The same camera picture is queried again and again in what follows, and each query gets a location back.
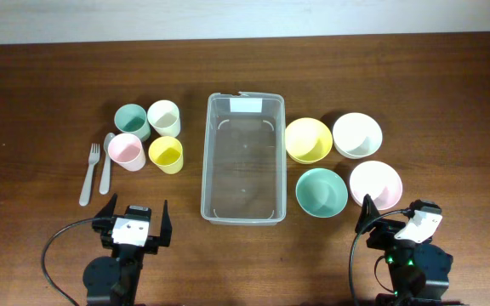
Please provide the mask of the white plastic bowl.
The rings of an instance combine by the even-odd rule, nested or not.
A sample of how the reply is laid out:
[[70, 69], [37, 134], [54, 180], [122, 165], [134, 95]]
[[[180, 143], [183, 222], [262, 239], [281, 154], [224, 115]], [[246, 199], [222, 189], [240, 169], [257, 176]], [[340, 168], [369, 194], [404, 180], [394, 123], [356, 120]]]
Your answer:
[[382, 145], [380, 125], [370, 116], [351, 112], [342, 115], [333, 125], [336, 151], [350, 159], [362, 159], [374, 154]]

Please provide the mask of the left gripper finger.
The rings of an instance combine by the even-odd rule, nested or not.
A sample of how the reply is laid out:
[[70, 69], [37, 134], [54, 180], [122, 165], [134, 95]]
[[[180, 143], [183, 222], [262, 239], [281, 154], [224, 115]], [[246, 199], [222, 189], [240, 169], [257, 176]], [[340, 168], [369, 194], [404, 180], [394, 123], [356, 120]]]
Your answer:
[[161, 229], [158, 236], [158, 246], [169, 247], [173, 233], [173, 226], [168, 212], [168, 201], [164, 201], [161, 219]]
[[116, 204], [117, 194], [114, 194], [108, 203], [94, 216], [94, 221], [92, 222], [94, 231], [108, 231], [113, 228]]

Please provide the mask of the pink plastic cup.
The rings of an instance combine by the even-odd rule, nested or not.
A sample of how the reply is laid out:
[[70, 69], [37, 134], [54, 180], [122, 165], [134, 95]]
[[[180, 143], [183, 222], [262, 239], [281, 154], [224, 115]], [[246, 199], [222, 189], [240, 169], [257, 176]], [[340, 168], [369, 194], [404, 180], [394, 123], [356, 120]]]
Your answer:
[[130, 172], [137, 172], [146, 164], [141, 140], [131, 133], [120, 133], [108, 145], [109, 157]]

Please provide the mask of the pink plastic bowl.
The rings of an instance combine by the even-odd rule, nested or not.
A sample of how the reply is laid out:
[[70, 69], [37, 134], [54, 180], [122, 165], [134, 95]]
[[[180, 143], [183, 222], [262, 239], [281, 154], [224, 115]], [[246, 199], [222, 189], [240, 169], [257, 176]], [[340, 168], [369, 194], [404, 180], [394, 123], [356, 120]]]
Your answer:
[[358, 206], [370, 195], [378, 210], [394, 207], [402, 197], [403, 184], [397, 171], [381, 161], [365, 161], [350, 174], [350, 194]]

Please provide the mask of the yellow plastic bowl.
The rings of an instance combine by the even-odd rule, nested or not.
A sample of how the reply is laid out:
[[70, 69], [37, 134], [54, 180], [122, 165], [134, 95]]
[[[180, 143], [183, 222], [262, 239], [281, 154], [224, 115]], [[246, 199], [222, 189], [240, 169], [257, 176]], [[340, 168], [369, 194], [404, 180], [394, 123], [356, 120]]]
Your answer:
[[328, 155], [333, 147], [333, 138], [323, 122], [303, 117], [286, 127], [285, 145], [287, 153], [295, 162], [312, 164]]

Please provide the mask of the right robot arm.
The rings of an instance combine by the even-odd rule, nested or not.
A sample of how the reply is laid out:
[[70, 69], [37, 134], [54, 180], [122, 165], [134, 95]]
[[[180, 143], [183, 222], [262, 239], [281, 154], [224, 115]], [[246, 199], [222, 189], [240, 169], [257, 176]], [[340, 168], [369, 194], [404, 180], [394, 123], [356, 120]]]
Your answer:
[[453, 256], [433, 245], [432, 236], [442, 221], [442, 210], [431, 201], [416, 200], [406, 209], [379, 213], [365, 195], [349, 256], [350, 294], [359, 304], [353, 283], [353, 263], [361, 236], [369, 234], [367, 247], [383, 252], [392, 288], [374, 299], [376, 305], [444, 305]]

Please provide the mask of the clear plastic storage container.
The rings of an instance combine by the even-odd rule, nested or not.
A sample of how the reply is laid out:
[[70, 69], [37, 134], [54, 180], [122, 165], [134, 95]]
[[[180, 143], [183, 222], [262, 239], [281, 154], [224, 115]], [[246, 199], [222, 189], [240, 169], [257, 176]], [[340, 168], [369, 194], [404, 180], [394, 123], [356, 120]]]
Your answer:
[[287, 212], [286, 113], [274, 93], [208, 98], [201, 215], [211, 224], [271, 226]]

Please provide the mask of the teal plastic cup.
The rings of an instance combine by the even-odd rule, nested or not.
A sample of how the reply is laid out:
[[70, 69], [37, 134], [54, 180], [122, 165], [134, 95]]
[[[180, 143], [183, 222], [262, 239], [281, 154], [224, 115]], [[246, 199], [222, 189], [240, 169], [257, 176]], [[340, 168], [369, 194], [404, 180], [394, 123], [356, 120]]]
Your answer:
[[137, 104], [121, 106], [115, 116], [114, 123], [122, 133], [131, 133], [137, 136], [141, 142], [151, 136], [151, 128], [147, 120], [147, 113], [143, 107]]

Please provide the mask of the teal plastic bowl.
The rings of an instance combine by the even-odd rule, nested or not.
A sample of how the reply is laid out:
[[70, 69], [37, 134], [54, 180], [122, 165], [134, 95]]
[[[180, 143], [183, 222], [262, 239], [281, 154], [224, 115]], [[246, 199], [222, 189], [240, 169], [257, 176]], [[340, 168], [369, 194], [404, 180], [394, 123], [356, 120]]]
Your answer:
[[346, 207], [348, 191], [344, 180], [326, 168], [313, 168], [300, 176], [295, 186], [300, 207], [315, 218], [331, 218]]

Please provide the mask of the cream plastic cup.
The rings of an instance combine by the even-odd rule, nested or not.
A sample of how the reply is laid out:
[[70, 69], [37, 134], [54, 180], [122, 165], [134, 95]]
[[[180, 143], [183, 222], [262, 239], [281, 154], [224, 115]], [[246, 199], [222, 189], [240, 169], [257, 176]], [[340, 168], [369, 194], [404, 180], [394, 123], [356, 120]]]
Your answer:
[[176, 138], [180, 134], [180, 113], [171, 100], [158, 100], [147, 111], [147, 119], [161, 136]]

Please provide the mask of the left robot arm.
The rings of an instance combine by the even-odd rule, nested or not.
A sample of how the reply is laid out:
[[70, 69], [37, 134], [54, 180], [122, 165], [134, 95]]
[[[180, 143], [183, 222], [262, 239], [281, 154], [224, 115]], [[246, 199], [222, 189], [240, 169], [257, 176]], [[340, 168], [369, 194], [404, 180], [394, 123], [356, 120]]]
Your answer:
[[102, 246], [111, 254], [92, 260], [83, 271], [88, 305], [133, 305], [144, 256], [170, 246], [173, 227], [167, 204], [158, 236], [149, 234], [150, 208], [128, 206], [123, 215], [116, 215], [116, 204], [117, 195], [113, 195], [92, 222]]

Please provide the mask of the yellow plastic cup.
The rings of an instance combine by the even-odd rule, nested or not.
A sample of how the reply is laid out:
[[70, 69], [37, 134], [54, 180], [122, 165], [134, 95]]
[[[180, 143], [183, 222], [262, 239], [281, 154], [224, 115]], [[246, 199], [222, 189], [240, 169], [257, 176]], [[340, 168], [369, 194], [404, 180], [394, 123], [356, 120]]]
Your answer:
[[155, 139], [149, 147], [148, 156], [166, 174], [176, 174], [184, 165], [183, 146], [174, 137]]

